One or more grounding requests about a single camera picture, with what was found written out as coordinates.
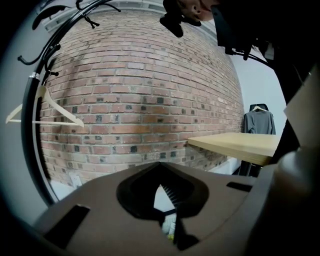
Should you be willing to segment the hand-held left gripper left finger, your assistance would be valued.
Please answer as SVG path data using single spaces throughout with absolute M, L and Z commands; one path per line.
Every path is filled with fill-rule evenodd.
M 51 205 L 34 228 L 46 236 L 76 205 L 89 208 L 65 250 L 73 256 L 176 256 L 178 249 L 155 220 L 133 217 L 119 203 L 122 180 L 152 167 L 144 164 L 88 181 Z

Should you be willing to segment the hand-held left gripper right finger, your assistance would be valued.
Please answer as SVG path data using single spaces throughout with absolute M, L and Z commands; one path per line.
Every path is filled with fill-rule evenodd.
M 255 179 L 159 164 L 162 232 L 185 250 L 218 231 L 240 208 Z

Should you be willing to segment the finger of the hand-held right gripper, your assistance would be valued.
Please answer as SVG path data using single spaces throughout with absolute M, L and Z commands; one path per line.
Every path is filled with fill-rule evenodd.
M 269 161 L 269 164 L 276 164 L 281 157 L 283 157 L 284 155 L 286 155 L 289 152 L 292 151 L 296 151 L 299 148 L 300 144 L 299 141 L 297 139 L 297 136 L 289 122 L 289 120 L 287 119 L 285 122 L 285 126 L 280 138 L 280 141 L 278 143 L 278 146 L 271 158 L 271 160 Z

